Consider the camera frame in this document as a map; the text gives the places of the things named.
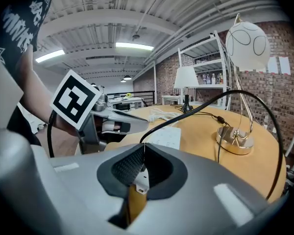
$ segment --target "fluorescent light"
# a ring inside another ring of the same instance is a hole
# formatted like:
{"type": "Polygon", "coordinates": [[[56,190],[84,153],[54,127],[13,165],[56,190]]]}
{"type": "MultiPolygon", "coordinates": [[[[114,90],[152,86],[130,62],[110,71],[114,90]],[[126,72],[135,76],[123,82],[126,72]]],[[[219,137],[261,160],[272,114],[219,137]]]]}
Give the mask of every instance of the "fluorescent light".
{"type": "Polygon", "coordinates": [[[132,78],[129,75],[126,75],[123,79],[124,80],[131,80],[132,78]]]}
{"type": "Polygon", "coordinates": [[[116,47],[127,47],[127,48],[153,50],[152,46],[138,45],[138,44],[131,44],[131,43],[120,43],[120,42],[116,43],[116,47]]]}
{"type": "Polygon", "coordinates": [[[39,58],[37,58],[36,59],[36,62],[37,63],[41,63],[41,62],[43,62],[43,61],[45,61],[45,60],[47,60],[47,59],[50,59],[50,58],[52,58],[52,57],[57,57],[57,56],[60,56],[60,55],[64,55],[65,53],[64,53],[64,51],[61,49],[61,50],[57,50],[57,51],[55,51],[55,52],[52,52],[52,53],[49,53],[49,54],[47,54],[47,55],[44,55],[44,56],[42,56],[42,57],[39,57],[39,58]]]}

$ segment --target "white cable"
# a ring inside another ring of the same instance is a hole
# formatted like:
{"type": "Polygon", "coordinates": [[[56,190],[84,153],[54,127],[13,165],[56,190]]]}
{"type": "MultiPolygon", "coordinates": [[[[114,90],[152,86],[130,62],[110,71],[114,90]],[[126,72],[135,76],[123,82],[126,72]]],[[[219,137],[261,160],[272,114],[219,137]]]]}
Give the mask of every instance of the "white cable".
{"type": "MultiPolygon", "coordinates": [[[[168,121],[171,118],[175,118],[179,115],[182,115],[182,114],[177,113],[177,112],[164,112],[164,111],[160,110],[159,108],[154,108],[154,109],[150,110],[149,122],[155,122],[155,120],[157,120],[157,119],[163,119],[165,121],[168,121]]],[[[174,122],[171,126],[174,126],[177,123],[178,123],[178,121],[174,122]]]]}

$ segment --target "floor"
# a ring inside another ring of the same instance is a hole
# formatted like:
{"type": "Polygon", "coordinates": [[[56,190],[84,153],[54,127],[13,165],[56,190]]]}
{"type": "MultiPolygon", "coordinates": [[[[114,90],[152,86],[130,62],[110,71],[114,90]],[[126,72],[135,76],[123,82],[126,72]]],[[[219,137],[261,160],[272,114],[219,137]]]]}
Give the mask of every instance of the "floor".
{"type": "MultiPolygon", "coordinates": [[[[42,147],[49,155],[48,142],[47,142],[47,127],[40,130],[36,137],[39,139],[42,147]]],[[[56,128],[52,128],[51,132],[52,147],[55,157],[73,156],[78,144],[78,138],[67,134],[56,128]]]]}

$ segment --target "white shelving unit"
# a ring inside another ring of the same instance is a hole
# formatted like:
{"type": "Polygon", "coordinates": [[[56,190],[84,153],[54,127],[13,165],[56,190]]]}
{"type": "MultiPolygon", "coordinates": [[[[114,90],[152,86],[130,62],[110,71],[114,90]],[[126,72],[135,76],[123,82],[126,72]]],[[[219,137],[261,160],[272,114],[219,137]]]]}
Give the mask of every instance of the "white shelving unit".
{"type": "MultiPolygon", "coordinates": [[[[180,67],[182,67],[181,55],[185,54],[193,58],[193,63],[196,59],[211,56],[214,54],[220,54],[218,59],[214,59],[207,62],[201,62],[198,64],[191,65],[194,67],[196,73],[222,71],[223,84],[200,84],[198,89],[223,89],[223,92],[231,89],[231,67],[228,55],[226,53],[225,44],[219,38],[217,31],[214,31],[214,37],[204,40],[198,44],[195,44],[187,49],[180,50],[178,48],[178,57],[180,67]]],[[[231,95],[224,97],[221,106],[213,106],[223,110],[229,110],[231,104],[231,95]]]]}

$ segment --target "white lampshade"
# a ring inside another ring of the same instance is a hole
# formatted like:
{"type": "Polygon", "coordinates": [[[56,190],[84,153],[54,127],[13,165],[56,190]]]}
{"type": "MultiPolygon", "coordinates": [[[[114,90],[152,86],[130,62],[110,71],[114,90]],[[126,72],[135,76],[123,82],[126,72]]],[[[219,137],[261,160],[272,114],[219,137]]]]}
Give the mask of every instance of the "white lampshade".
{"type": "Polygon", "coordinates": [[[195,70],[192,66],[184,66],[177,69],[174,88],[199,87],[195,70]]]}
{"type": "Polygon", "coordinates": [[[257,25],[241,22],[228,31],[225,45],[230,59],[240,71],[263,69],[270,58],[270,44],[264,31],[257,25]]]}

